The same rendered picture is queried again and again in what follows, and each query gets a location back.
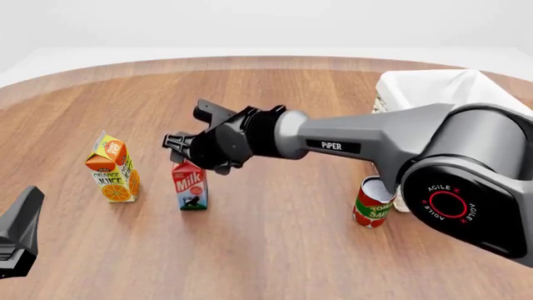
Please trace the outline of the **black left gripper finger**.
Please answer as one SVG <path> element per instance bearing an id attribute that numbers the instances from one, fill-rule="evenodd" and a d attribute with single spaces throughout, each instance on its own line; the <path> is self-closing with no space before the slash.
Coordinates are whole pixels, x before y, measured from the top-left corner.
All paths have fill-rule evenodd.
<path id="1" fill-rule="evenodd" d="M 0 244 L 14 244 L 16 249 L 37 251 L 38 219 L 45 198 L 35 186 L 28 186 L 0 217 Z"/>

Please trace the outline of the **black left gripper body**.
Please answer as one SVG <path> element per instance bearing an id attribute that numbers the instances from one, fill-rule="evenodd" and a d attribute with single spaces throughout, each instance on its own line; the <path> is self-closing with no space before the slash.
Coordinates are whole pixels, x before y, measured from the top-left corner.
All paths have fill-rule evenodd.
<path id="1" fill-rule="evenodd" d="M 24 244 L 0 237 L 0 279 L 26 277 L 36 259 Z"/>

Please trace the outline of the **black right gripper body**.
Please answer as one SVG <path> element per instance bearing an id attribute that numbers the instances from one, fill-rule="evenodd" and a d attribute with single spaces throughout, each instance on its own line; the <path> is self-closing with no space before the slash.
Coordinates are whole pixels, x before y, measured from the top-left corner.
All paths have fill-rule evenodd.
<path id="1" fill-rule="evenodd" d="M 166 134 L 163 138 L 162 147 L 171 149 L 170 160 L 174 163 L 183 163 L 191 158 L 191 145 L 195 138 L 193 134 L 178 132 Z"/>

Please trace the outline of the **red milk carton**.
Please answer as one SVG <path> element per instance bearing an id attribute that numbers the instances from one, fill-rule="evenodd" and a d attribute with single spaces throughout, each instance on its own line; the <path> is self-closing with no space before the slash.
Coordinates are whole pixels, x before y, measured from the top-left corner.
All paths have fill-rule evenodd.
<path id="1" fill-rule="evenodd" d="M 183 159 L 175 162 L 172 179 L 181 210 L 206 210 L 208 207 L 207 175 L 204 169 Z"/>

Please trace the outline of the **wicker basket with white liner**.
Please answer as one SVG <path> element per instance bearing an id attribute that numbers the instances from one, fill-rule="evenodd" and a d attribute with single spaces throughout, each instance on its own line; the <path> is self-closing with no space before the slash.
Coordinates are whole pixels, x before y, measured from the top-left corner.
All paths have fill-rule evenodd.
<path id="1" fill-rule="evenodd" d="M 373 112 L 396 112 L 434 103 L 455 107 L 492 104 L 533 117 L 525 104 L 474 69 L 384 72 L 376 85 Z"/>

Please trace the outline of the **orange juice carton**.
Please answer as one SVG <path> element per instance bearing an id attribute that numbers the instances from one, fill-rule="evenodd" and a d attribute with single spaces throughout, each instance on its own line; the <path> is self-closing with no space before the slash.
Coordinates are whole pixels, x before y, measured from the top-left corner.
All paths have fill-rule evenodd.
<path id="1" fill-rule="evenodd" d="M 110 203 L 137 200 L 141 180 L 125 142 L 102 131 L 84 163 Z"/>

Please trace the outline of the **tomato sauce can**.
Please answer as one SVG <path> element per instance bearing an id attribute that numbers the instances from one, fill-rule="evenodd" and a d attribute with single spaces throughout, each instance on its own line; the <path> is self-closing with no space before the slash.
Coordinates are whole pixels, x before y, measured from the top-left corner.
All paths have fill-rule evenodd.
<path id="1" fill-rule="evenodd" d="M 361 182 L 352 216 L 363 227 L 378 228 L 385 222 L 395 199 L 396 192 L 389 192 L 380 177 L 367 177 Z"/>

